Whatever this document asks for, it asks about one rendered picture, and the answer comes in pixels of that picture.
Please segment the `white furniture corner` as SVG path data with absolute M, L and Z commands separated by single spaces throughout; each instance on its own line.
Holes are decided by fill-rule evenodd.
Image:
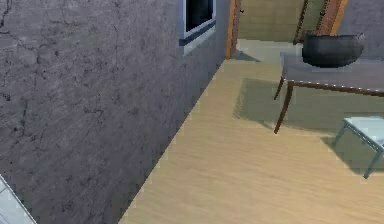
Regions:
M 37 224 L 1 175 L 0 224 Z

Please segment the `black bowl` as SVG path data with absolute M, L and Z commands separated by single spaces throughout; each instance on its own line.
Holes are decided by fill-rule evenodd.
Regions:
M 307 64 L 320 68 L 339 68 L 354 63 L 362 54 L 365 35 L 307 34 L 303 41 L 302 58 Z

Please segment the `pale grey low table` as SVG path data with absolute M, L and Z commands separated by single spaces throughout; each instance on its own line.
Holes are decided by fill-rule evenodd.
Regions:
M 341 129 L 335 136 L 331 145 L 335 146 L 346 130 L 358 136 L 363 144 L 367 144 L 376 154 L 370 162 L 363 177 L 368 179 L 374 171 L 375 164 L 384 156 L 384 117 L 347 117 L 342 120 Z

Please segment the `white framed window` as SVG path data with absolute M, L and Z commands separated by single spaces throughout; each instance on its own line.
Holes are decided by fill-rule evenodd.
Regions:
M 207 40 L 216 25 L 216 0 L 178 0 L 178 45 L 182 56 Z

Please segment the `brown wooden room door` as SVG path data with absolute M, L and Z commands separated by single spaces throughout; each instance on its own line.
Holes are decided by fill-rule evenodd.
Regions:
M 241 0 L 231 0 L 227 31 L 226 58 L 230 59 L 236 51 L 240 20 Z

